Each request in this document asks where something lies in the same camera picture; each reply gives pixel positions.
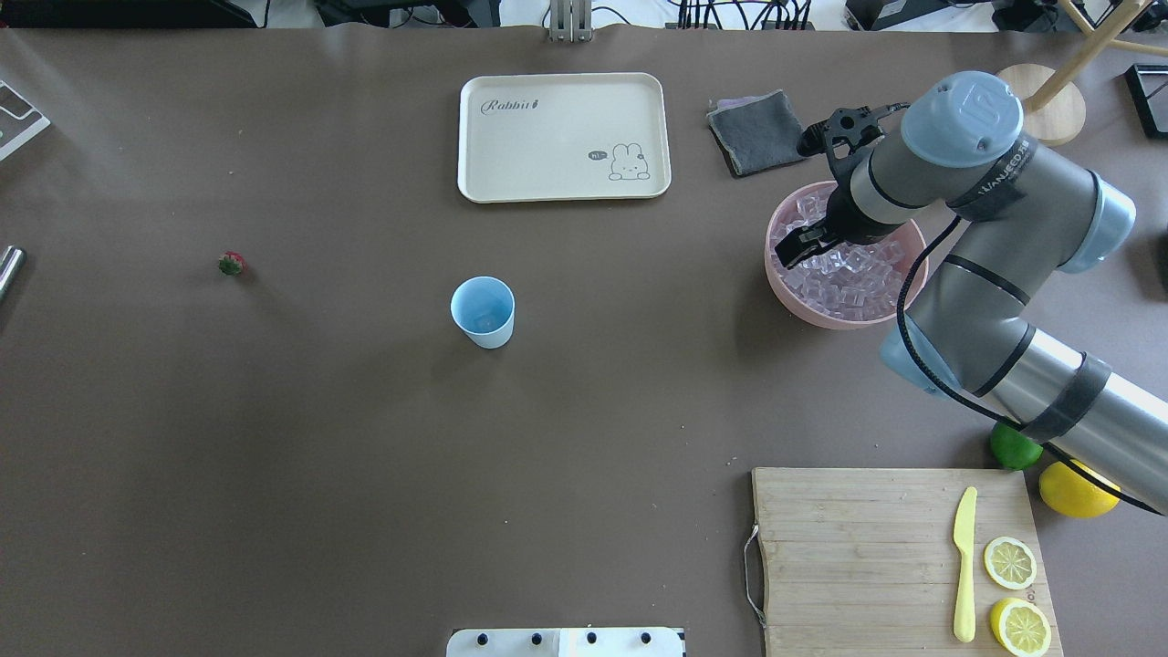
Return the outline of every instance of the pink bowl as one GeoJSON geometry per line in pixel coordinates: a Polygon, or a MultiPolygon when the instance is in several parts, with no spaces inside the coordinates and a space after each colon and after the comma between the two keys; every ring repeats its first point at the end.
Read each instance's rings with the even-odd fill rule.
{"type": "MultiPolygon", "coordinates": [[[[771,223],[766,227],[766,243],[763,249],[763,267],[766,268],[766,279],[771,282],[771,289],[774,290],[774,296],[779,297],[783,305],[787,307],[795,317],[802,319],[808,324],[814,324],[822,328],[863,328],[864,326],[871,326],[874,324],[880,324],[882,321],[888,321],[896,316],[891,312],[878,319],[870,319],[864,321],[853,321],[848,319],[840,319],[837,317],[832,317],[819,312],[818,310],[808,306],[800,299],[787,284],[779,276],[780,264],[772,262],[772,256],[774,254],[772,236],[776,234],[776,229],[779,226],[784,226],[791,221],[799,217],[799,210],[795,208],[795,203],[802,196],[819,191],[832,191],[835,189],[835,181],[828,180],[823,182],[812,182],[805,187],[800,187],[791,193],[786,199],[779,203],[779,207],[774,209],[774,214],[771,215],[771,223]]],[[[909,221],[904,226],[897,228],[891,235],[885,237],[885,240],[896,240],[901,243],[901,248],[904,249],[904,257],[901,262],[892,265],[892,269],[899,271],[901,275],[906,276],[909,268],[912,267],[912,262],[917,260],[920,251],[925,250],[925,237],[920,234],[920,229],[917,228],[916,221],[909,221]]],[[[920,288],[925,285],[925,279],[929,277],[929,260],[920,265],[920,270],[917,271],[917,277],[912,282],[912,286],[909,288],[909,297],[906,299],[906,305],[912,303],[912,299],[917,298],[917,293],[920,292],[920,288]]]]}

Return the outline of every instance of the yellow lemon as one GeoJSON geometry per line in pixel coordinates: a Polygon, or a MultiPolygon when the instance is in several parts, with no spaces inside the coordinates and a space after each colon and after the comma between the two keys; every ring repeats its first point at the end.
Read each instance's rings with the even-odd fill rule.
{"type": "MultiPolygon", "coordinates": [[[[1119,486],[1096,475],[1093,470],[1078,461],[1076,465],[1094,475],[1097,479],[1119,490],[1119,486]]],[[[1071,518],[1094,518],[1111,511],[1119,499],[1101,491],[1091,482],[1079,477],[1063,463],[1052,463],[1038,477],[1038,495],[1047,506],[1071,518]]]]}
{"type": "Polygon", "coordinates": [[[1015,538],[997,537],[989,541],[985,559],[989,579],[1011,590],[1033,585],[1038,574],[1034,553],[1015,538]]]}
{"type": "Polygon", "coordinates": [[[1042,610],[1018,597],[1003,597],[989,610],[989,628],[1016,657],[1040,657],[1050,648],[1050,623],[1042,610]]]}

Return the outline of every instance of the green lime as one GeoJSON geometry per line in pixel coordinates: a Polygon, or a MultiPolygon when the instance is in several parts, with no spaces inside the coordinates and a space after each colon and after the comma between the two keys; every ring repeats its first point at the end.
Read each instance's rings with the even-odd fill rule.
{"type": "Polygon", "coordinates": [[[1042,445],[999,422],[989,434],[989,451],[1010,470],[1026,470],[1042,456],[1042,445]]]}

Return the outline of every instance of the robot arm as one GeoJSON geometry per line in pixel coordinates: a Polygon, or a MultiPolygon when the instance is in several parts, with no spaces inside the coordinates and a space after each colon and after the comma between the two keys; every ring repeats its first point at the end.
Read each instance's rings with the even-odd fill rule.
{"type": "MultiPolygon", "coordinates": [[[[875,120],[863,112],[872,113],[841,110],[808,131],[822,134],[840,185],[823,220],[776,247],[784,265],[842,241],[876,242],[944,199],[972,223],[908,313],[916,351],[953,389],[988,397],[1034,441],[1054,441],[1168,512],[1168,403],[1020,317],[1056,269],[1085,271],[1119,247],[1135,219],[1131,199],[1022,132],[1021,103],[988,74],[943,79],[875,146],[864,145],[875,120]],[[833,153],[839,143],[851,146],[844,158],[833,153]]],[[[881,355],[937,392],[898,332],[881,355]]]]}

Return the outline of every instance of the bowl of ice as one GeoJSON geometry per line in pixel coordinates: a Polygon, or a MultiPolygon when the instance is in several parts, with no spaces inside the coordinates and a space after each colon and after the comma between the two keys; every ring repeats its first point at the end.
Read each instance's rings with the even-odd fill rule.
{"type": "MultiPolygon", "coordinates": [[[[863,328],[896,316],[896,299],[912,261],[925,249],[915,221],[875,244],[843,243],[786,269],[774,245],[787,233],[823,217],[835,181],[813,182],[779,203],[766,228],[766,278],[774,296],[795,317],[823,328],[863,328]]],[[[924,262],[909,289],[905,305],[925,284],[924,262]]]]}

